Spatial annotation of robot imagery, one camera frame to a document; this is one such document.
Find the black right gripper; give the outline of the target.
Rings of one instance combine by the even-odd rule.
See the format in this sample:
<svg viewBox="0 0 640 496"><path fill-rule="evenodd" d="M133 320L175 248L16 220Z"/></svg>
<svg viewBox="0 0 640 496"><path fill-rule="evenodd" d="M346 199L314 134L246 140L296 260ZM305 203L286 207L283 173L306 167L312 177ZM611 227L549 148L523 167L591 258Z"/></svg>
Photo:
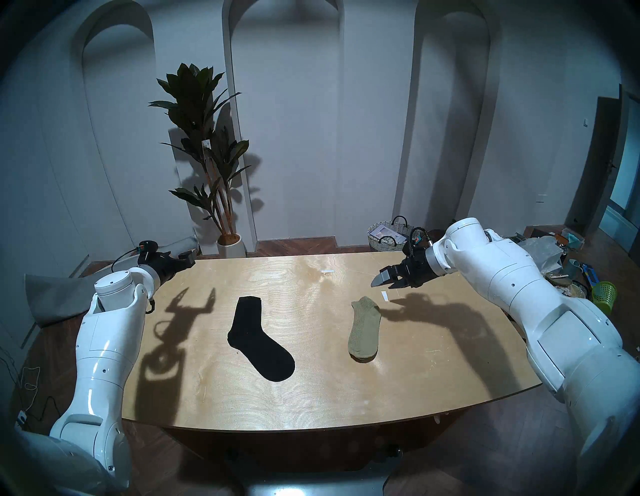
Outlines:
<svg viewBox="0 0 640 496"><path fill-rule="evenodd" d="M414 246L412 250L404 246L402 252L406 255L402 267L384 267L371 281L371 287L418 288L441 277L441 265L435 256L434 246Z"/></svg>

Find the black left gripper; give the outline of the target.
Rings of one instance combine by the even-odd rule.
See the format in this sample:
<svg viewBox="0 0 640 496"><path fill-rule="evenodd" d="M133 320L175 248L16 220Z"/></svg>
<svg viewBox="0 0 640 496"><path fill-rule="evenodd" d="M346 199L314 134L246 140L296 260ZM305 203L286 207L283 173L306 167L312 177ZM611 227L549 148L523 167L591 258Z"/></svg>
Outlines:
<svg viewBox="0 0 640 496"><path fill-rule="evenodd" d="M178 258L172 257L170 252L153 252L149 255L149 267L158 275L159 285L162 286L181 271L181 263L185 266L194 266L196 258L196 249L180 253Z"/></svg>

